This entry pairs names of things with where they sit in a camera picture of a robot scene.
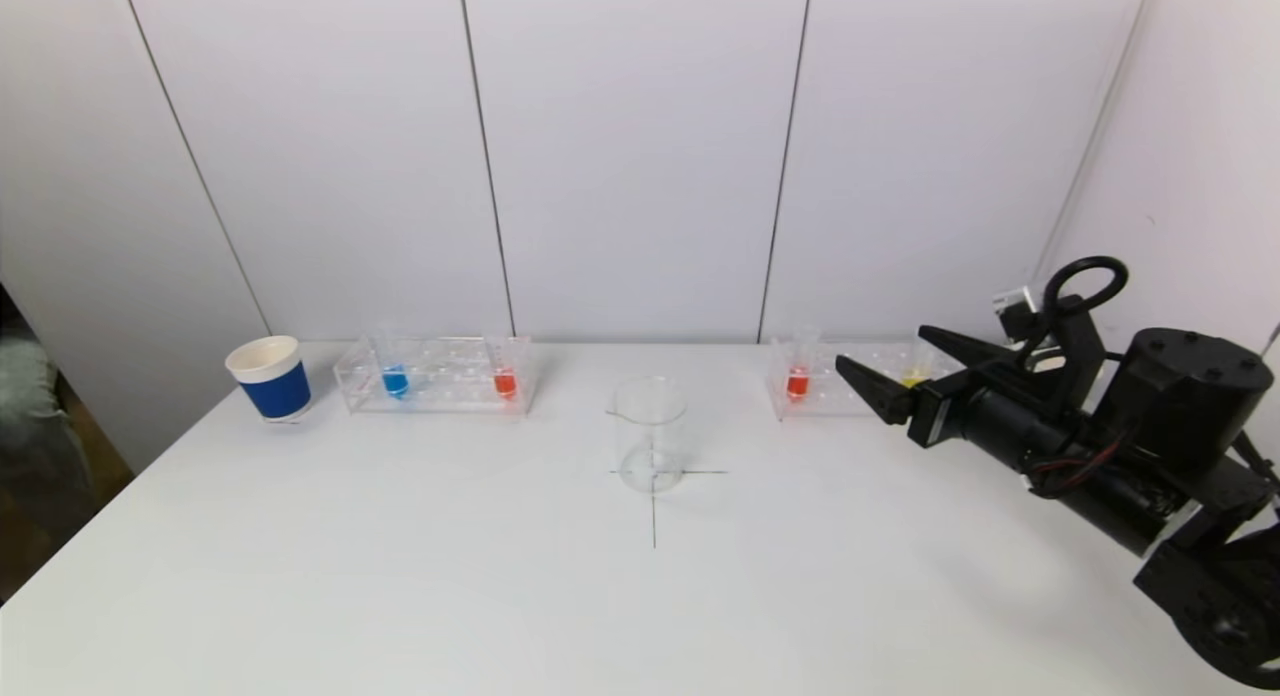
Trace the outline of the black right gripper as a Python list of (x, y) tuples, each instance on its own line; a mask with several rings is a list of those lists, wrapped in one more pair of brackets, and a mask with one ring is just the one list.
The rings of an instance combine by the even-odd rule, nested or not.
[(1025, 473), (1050, 458), (1050, 423), (1028, 377), (1015, 376), (1012, 351), (965, 333), (923, 324), (916, 336), (963, 365), (963, 371), (906, 386), (869, 365), (837, 354), (840, 377), (878, 418), (908, 423), (919, 447), (963, 440), (1007, 468)]

